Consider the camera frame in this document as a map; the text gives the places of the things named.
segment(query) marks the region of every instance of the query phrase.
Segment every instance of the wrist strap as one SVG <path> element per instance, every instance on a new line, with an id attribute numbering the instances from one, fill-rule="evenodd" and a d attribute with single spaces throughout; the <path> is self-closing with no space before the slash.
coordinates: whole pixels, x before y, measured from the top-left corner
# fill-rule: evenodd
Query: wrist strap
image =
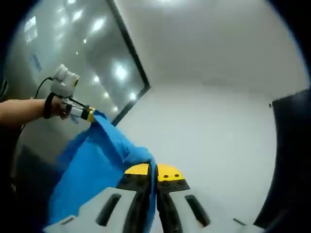
<path id="1" fill-rule="evenodd" d="M 44 109 L 43 109 L 43 117 L 45 119 L 49 119 L 52 116 L 52 100 L 56 96 L 54 93 L 50 93 L 45 100 Z"/>

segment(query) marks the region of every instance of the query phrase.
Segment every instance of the blue towel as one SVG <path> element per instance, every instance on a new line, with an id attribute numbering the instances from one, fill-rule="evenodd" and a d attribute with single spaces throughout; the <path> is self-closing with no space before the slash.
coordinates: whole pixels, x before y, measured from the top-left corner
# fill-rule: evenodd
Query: blue towel
<path id="1" fill-rule="evenodd" d="M 59 163 L 67 164 L 60 182 L 49 202 L 49 224 L 69 215 L 78 215 L 81 205 L 107 187 L 116 187 L 124 172 L 133 165 L 155 161 L 146 148 L 134 146 L 103 113 L 94 112 L 90 128 L 69 142 Z M 154 218 L 156 201 L 153 191 L 144 232 L 149 232 Z"/>

